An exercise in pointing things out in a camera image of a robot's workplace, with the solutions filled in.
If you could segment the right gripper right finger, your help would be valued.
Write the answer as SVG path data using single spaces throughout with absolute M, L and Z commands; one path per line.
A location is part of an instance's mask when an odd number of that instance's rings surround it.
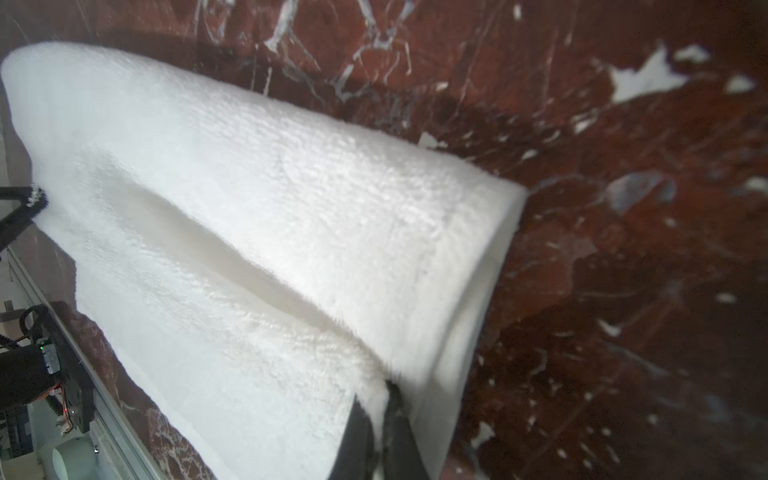
M 407 408 L 398 386 L 386 382 L 389 400 L 382 434 L 382 468 L 387 480 L 428 480 Z

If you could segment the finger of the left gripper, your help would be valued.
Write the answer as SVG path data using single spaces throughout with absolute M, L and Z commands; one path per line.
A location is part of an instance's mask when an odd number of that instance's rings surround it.
M 38 186 L 2 187 L 2 201 L 17 201 L 19 205 L 1 219 L 1 249 L 6 249 L 33 223 L 33 219 L 48 205 L 43 189 Z

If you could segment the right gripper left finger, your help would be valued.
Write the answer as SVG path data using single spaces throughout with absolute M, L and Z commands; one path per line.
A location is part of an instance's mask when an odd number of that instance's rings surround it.
M 355 399 L 328 480 L 371 480 L 377 463 L 372 422 Z

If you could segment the white towel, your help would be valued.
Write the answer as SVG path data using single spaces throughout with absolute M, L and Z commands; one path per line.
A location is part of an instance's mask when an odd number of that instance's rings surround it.
M 1 66 L 77 310 L 219 479 L 326 479 L 390 385 L 440 474 L 526 189 L 121 50 Z

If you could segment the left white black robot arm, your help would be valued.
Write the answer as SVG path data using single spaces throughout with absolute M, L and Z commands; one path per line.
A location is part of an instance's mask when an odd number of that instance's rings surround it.
M 48 200 L 38 186 L 2 187 L 1 200 L 19 203 L 1 219 L 1 250 L 5 250 L 32 225 L 34 218 L 46 208 Z M 18 317 L 20 337 L 12 339 L 1 335 L 2 411 L 32 403 L 56 386 L 43 348 L 37 346 L 33 338 L 49 316 L 50 311 L 45 305 L 33 305 Z

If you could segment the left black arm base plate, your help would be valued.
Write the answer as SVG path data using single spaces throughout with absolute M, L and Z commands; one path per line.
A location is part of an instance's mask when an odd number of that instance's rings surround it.
M 43 304 L 25 310 L 19 324 L 23 335 L 42 354 L 48 373 L 54 377 L 54 387 L 43 399 L 56 415 L 62 435 L 74 430 L 88 433 L 95 417 L 94 384 L 65 330 Z

